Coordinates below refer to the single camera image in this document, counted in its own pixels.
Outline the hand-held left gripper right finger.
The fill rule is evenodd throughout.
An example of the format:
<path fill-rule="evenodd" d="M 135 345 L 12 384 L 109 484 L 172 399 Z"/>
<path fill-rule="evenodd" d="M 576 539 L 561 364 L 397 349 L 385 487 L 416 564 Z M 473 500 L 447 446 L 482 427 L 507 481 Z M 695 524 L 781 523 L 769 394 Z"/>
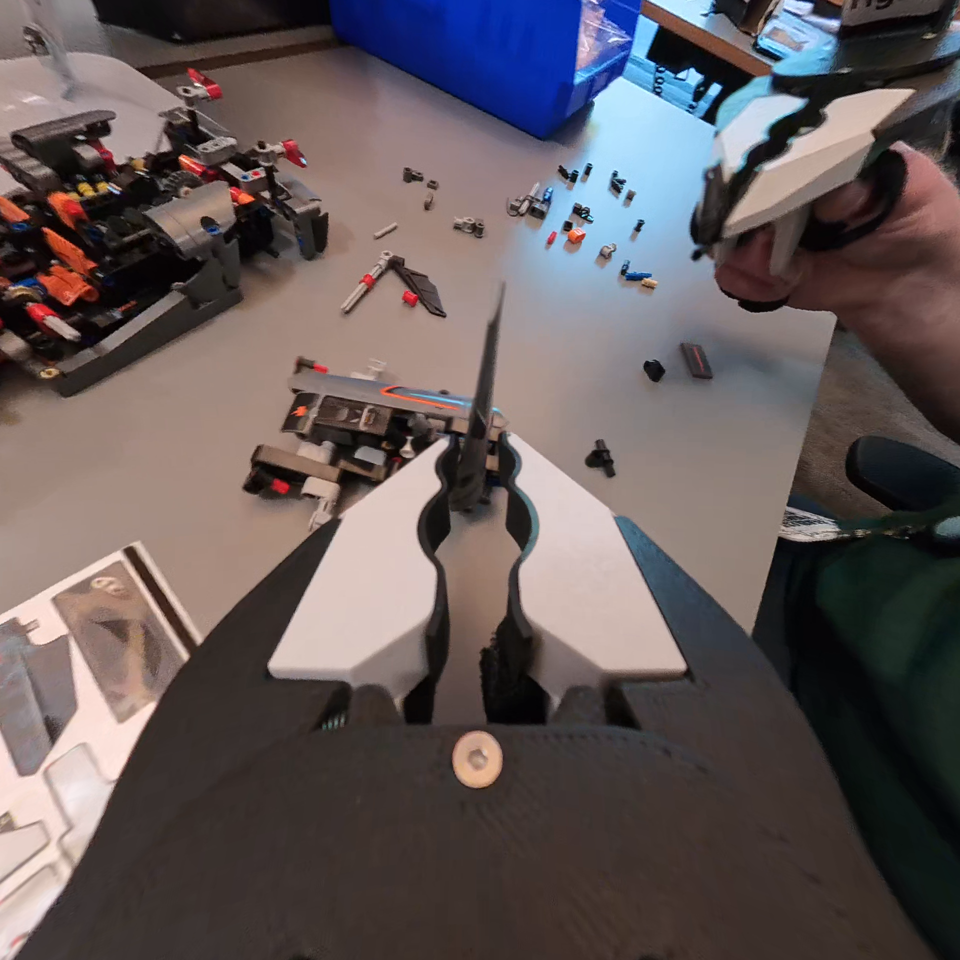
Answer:
<path fill-rule="evenodd" d="M 492 724 L 540 724 L 571 690 L 602 697 L 673 682 L 688 664 L 621 518 L 518 435 L 498 440 L 506 529 L 519 554 L 503 619 L 481 653 Z"/>

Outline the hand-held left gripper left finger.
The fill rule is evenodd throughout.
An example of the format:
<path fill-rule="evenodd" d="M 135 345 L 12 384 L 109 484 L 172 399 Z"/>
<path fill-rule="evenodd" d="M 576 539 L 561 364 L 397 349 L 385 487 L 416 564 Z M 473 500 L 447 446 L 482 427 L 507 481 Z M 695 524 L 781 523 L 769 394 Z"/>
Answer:
<path fill-rule="evenodd" d="M 454 439 L 440 438 L 328 524 L 331 537 L 269 661 L 271 678 L 385 690 L 434 719 L 450 652 L 446 572 Z"/>

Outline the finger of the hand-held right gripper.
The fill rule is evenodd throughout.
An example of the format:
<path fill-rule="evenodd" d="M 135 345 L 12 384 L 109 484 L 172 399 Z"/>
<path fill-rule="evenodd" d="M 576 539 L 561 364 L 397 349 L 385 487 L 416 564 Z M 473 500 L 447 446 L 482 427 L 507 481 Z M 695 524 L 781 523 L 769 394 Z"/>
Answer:
<path fill-rule="evenodd" d="M 786 214 L 806 164 L 790 151 L 819 125 L 814 100 L 775 91 L 771 78 L 751 81 L 724 102 L 691 216 L 698 253 Z"/>
<path fill-rule="evenodd" d="M 879 88 L 848 94 L 820 106 L 820 125 L 800 138 L 789 152 L 806 161 L 797 170 L 804 174 L 801 188 L 783 216 L 750 232 L 773 225 L 778 242 L 799 242 L 814 202 L 858 175 L 875 145 L 876 130 L 915 93 L 914 88 Z"/>

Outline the grey orange-striped lego panel assembly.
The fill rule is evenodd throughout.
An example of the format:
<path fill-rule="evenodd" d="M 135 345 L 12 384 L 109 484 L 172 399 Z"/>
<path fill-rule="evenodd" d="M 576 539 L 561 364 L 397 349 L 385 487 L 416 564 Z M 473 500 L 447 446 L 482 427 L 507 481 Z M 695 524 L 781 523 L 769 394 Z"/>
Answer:
<path fill-rule="evenodd" d="M 470 396 L 406 387 L 383 379 L 385 366 L 332 374 L 298 357 L 288 386 L 292 401 L 281 431 L 293 445 L 260 444 L 242 489 L 263 500 L 294 498 L 313 506 L 310 529 L 335 519 L 345 485 L 382 484 L 435 441 L 453 438 L 453 509 L 488 505 L 499 484 L 497 441 L 508 422 L 490 399 L 478 410 Z"/>

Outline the black lego wing panel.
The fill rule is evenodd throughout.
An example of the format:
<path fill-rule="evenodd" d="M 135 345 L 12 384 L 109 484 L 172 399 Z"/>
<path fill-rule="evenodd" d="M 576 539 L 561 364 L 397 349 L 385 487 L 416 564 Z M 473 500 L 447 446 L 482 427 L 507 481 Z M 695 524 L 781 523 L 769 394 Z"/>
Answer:
<path fill-rule="evenodd" d="M 500 282 L 493 313 L 486 325 L 474 398 L 453 485 L 449 491 L 449 508 L 452 513 L 471 511 L 485 497 L 486 463 L 489 434 L 494 419 L 494 389 L 506 286 L 504 281 Z"/>

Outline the lego sticker sheet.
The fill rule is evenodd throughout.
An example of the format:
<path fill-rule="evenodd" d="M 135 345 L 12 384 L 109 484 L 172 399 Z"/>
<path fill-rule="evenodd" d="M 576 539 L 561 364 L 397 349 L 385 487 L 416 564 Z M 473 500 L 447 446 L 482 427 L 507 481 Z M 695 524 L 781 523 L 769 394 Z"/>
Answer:
<path fill-rule="evenodd" d="M 2 958 L 65 888 L 148 719 L 202 642 L 140 541 L 2 612 Z"/>

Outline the large lego car model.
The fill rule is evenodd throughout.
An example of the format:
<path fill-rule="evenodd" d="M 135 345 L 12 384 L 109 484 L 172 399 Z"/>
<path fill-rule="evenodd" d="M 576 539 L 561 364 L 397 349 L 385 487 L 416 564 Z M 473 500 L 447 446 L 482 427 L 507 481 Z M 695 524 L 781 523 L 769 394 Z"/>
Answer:
<path fill-rule="evenodd" d="M 162 111 L 153 151 L 117 158 L 115 112 L 88 110 L 2 135 L 2 367 L 69 398 L 243 300 L 241 269 L 278 255 L 283 219 L 300 256 L 329 245 L 330 215 L 301 182 L 295 139 L 237 139 L 199 109 L 221 86 L 194 66 Z"/>

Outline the person's right hand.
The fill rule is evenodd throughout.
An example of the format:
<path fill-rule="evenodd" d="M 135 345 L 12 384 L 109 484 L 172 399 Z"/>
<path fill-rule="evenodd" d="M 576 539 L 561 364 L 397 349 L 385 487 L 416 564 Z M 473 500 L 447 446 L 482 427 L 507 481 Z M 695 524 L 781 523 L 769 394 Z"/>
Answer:
<path fill-rule="evenodd" d="M 772 233 L 762 229 L 715 267 L 719 289 L 739 301 L 831 313 L 855 331 L 957 337 L 957 188 L 926 153 L 903 142 L 893 153 L 905 184 L 876 230 L 841 249 L 798 250 L 778 276 Z"/>

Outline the wooden desk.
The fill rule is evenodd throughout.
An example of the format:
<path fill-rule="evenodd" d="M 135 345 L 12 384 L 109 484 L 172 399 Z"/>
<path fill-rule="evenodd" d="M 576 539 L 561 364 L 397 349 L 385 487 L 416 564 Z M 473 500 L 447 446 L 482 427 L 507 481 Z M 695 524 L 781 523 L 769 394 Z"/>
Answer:
<path fill-rule="evenodd" d="M 775 62 L 759 52 L 754 38 L 709 1 L 642 1 L 640 15 L 656 26 L 651 54 L 674 59 L 713 58 L 751 77 L 767 75 Z"/>

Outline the blue plastic bin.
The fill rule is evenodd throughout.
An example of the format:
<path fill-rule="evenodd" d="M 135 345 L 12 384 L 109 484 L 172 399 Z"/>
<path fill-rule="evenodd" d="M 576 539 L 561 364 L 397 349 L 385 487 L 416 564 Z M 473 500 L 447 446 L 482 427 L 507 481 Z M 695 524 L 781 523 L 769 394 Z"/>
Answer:
<path fill-rule="evenodd" d="M 540 139 L 618 79 L 642 2 L 330 1 L 337 39 Z"/>

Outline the person's green shirt torso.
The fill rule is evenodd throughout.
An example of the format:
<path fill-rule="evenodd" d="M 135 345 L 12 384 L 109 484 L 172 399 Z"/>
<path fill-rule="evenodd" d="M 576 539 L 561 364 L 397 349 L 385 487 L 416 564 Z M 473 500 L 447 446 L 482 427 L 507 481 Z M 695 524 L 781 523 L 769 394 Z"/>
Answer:
<path fill-rule="evenodd" d="M 752 632 L 939 958 L 959 956 L 958 514 L 954 496 L 780 539 Z"/>

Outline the grey axle black panel assembly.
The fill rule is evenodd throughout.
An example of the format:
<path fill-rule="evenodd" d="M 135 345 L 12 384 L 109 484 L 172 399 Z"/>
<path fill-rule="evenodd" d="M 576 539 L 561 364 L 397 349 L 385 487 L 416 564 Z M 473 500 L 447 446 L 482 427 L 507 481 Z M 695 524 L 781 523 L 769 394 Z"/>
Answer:
<path fill-rule="evenodd" d="M 402 256 L 385 249 L 371 268 L 359 280 L 355 289 L 346 298 L 340 307 L 343 315 L 350 314 L 356 306 L 371 292 L 378 282 L 388 273 L 395 274 L 404 284 L 404 291 L 411 290 L 419 296 L 418 306 L 422 306 L 429 314 L 438 318 L 447 318 L 438 288 L 429 276 L 421 271 L 407 266 Z"/>

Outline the white stand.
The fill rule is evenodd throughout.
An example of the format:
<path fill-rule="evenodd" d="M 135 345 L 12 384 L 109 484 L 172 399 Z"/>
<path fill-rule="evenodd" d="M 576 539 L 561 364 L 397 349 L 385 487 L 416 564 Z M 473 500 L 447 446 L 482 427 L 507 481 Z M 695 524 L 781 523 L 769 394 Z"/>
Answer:
<path fill-rule="evenodd" d="M 24 18 L 21 34 L 30 53 L 52 70 L 60 96 L 73 101 L 80 85 L 67 43 L 66 2 L 22 1 L 20 4 Z"/>

